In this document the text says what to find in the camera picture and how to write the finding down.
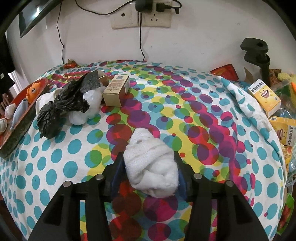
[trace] polka dot bedsheet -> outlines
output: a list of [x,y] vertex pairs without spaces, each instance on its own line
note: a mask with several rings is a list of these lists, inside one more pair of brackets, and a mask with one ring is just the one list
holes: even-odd
[[[137,127],[149,129],[178,151],[195,172],[217,182],[233,180],[269,239],[274,237],[286,183],[284,157],[275,131],[242,83],[180,66],[136,61],[73,69],[59,65],[40,78],[61,87],[97,69],[109,79],[130,75],[131,88],[123,107],[103,105],[95,118],[81,126],[63,117],[62,131],[51,140],[40,139],[35,118],[9,158],[1,159],[1,193],[26,238],[59,186],[101,173],[125,149]],[[116,240],[182,240],[191,211],[178,193],[152,198],[134,190],[127,180],[105,207]],[[81,202],[81,239],[86,241],[84,211]],[[216,226],[213,202],[211,240],[215,240]]]

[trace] white wall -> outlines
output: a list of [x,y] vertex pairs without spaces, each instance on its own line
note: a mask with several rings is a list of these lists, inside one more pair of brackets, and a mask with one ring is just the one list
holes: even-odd
[[[263,39],[269,46],[271,68],[296,72],[296,41],[275,11],[262,0],[181,0],[180,14],[173,14],[171,28],[144,27],[142,38],[148,61],[210,71],[232,63],[241,79],[248,64],[240,44],[246,37]],[[82,6],[108,12],[126,0],[78,0]],[[59,7],[20,39],[18,18],[8,30],[8,41],[20,76],[35,81],[61,63],[62,46],[56,21]],[[108,16],[79,9],[65,0],[59,21],[66,45],[65,59],[78,63],[142,58],[139,28],[112,30]]]

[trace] white cloth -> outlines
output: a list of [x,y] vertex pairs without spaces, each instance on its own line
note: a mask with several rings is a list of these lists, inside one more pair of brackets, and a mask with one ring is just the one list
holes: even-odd
[[175,193],[179,180],[174,151],[149,130],[135,129],[123,156],[133,188],[156,198]]
[[48,102],[50,102],[50,101],[54,102],[54,99],[58,96],[58,94],[61,91],[62,91],[62,88],[57,88],[52,92],[45,93],[45,94],[39,96],[39,98],[36,100],[36,106],[35,106],[36,115],[38,116],[41,108],[44,105],[46,105]]

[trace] cardboard box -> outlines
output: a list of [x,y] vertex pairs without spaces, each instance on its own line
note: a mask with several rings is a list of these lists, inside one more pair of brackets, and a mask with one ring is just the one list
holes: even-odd
[[280,143],[293,146],[296,136],[296,120],[272,116],[269,122],[276,131]]
[[101,81],[103,86],[107,87],[109,84],[108,76],[101,70],[97,70],[97,71],[98,71],[99,80]]
[[281,107],[280,98],[261,79],[252,84],[248,91],[261,105],[267,118]]
[[116,75],[103,92],[106,106],[122,107],[130,88],[129,75]]

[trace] power outlet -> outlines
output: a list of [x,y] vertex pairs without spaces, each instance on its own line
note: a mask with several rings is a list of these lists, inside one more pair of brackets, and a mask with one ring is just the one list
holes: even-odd
[[172,24],[172,10],[166,9],[164,12],[156,11],[158,2],[172,5],[169,0],[153,0],[153,10],[151,13],[142,13],[142,26],[170,27]]
[[136,11],[135,2],[127,4],[123,8],[111,14],[110,17],[112,29],[139,26],[138,12]]

